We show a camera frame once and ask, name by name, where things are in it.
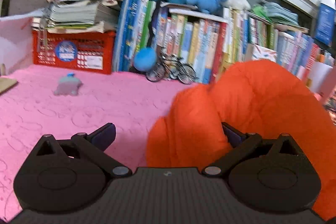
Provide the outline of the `pink patterned blanket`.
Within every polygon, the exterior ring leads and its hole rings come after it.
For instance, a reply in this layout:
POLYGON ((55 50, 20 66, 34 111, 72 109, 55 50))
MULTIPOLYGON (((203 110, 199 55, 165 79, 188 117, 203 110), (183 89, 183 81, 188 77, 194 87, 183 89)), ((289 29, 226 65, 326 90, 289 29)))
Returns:
POLYGON ((107 154, 131 169, 146 165, 147 134, 165 115, 177 92, 178 81, 149 82, 135 73, 101 75, 77 71, 82 82, 76 96, 55 96, 66 69, 31 65, 16 71, 18 84, 1 95, 1 218, 20 212, 13 180, 27 155, 44 134, 69 139, 90 133, 106 123, 117 129, 107 154))

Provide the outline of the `row of upright books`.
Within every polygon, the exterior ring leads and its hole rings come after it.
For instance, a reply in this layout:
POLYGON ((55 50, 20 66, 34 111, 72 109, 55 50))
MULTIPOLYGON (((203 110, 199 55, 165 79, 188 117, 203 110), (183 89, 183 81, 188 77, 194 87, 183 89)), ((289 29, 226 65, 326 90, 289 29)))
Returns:
POLYGON ((310 83, 313 63, 334 64, 330 51, 299 25, 268 22, 249 11, 221 7, 205 14, 195 6, 151 0, 123 0, 113 50, 115 72, 135 69, 134 56, 143 48, 182 57, 196 72, 197 83, 209 84, 236 62, 244 62, 248 44, 277 52, 276 63, 310 83))

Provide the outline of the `blue round ball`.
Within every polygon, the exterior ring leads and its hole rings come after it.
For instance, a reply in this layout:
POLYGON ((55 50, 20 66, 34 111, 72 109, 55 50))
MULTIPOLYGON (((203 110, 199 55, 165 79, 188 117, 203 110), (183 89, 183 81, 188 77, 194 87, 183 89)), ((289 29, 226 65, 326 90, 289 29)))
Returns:
POLYGON ((133 65, 140 72, 147 72, 157 62, 157 54, 151 47, 141 49, 135 56, 133 65))

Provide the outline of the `wooden board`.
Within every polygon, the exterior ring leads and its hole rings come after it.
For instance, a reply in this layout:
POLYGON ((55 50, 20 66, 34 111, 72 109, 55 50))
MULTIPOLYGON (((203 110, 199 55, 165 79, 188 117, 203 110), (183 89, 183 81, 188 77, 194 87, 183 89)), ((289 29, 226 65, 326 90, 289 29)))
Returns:
POLYGON ((7 92, 8 90, 12 89, 17 85, 18 82, 16 79, 9 79, 6 77, 0 78, 0 94, 7 92))

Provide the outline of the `stack of teal folded cloth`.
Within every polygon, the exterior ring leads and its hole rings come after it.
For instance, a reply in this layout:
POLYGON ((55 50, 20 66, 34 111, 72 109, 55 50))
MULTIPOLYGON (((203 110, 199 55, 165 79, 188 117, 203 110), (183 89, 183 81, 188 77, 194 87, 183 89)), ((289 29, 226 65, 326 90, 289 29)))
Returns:
POLYGON ((286 22, 290 24, 298 25, 298 15, 290 10, 282 7, 275 2, 267 2, 264 4, 264 11, 266 16, 273 22, 279 20, 280 22, 286 22))

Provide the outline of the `orange puffer jacket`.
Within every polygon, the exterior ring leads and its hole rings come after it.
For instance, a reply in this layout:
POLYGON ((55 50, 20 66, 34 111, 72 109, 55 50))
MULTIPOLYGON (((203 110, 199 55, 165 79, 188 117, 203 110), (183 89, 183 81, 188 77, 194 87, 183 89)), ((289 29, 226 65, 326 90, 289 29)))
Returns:
POLYGON ((147 165, 208 166, 231 150, 224 122, 266 139, 290 134, 322 182, 314 211, 335 216, 335 125, 301 80, 268 60, 236 63, 217 82, 179 92, 149 132, 147 165))

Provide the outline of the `red plastic crate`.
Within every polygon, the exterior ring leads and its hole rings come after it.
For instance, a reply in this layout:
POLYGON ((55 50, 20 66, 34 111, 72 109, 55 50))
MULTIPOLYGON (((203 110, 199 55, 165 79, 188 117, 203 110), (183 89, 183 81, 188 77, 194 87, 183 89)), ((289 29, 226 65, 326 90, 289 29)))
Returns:
POLYGON ((33 63, 49 67, 112 73, 115 31, 52 34, 33 30, 33 63))

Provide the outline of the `stack of papers and magazines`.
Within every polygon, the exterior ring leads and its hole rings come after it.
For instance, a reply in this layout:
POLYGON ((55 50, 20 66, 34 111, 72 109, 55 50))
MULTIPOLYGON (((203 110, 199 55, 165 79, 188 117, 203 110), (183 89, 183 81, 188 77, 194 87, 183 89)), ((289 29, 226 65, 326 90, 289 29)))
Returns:
POLYGON ((118 2, 115 0, 47 0, 48 6, 31 20, 34 30, 50 33, 115 30, 118 2))

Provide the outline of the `blue hanging package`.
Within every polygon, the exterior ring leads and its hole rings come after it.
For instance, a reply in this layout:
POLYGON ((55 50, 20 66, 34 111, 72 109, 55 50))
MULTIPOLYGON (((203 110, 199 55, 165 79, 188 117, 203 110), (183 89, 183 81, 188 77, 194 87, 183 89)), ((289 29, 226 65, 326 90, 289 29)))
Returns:
POLYGON ((320 0, 314 38, 330 46, 335 25, 335 0, 320 0))

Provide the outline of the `grey small plush toy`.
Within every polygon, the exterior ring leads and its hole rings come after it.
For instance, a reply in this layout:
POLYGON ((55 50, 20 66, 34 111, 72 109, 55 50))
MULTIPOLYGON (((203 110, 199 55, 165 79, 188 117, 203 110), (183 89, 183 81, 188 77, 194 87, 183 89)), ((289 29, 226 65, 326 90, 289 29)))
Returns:
POLYGON ((54 91, 55 96, 77 96, 79 88, 82 86, 82 81, 75 76, 74 73, 68 73, 62 77, 54 91))

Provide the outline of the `miniature black bicycle model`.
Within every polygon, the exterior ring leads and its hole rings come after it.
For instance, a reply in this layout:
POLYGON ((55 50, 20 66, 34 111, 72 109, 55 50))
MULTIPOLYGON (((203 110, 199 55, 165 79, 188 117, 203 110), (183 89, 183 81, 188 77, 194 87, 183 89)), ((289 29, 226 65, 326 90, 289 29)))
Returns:
POLYGON ((165 53, 165 49, 165 47, 161 49, 157 61, 146 72, 146 79, 152 83, 157 83, 166 78, 178 80, 185 85, 193 84, 198 79, 193 67, 190 64, 183 63, 182 57, 168 55, 165 53))

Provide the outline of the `white pencil pattern box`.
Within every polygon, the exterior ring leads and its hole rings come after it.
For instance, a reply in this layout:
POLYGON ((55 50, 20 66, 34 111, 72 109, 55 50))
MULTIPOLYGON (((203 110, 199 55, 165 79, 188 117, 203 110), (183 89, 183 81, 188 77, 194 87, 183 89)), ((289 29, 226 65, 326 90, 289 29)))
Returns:
POLYGON ((277 61, 277 52, 256 44, 248 44, 244 61, 255 60, 269 60, 275 63, 277 61))

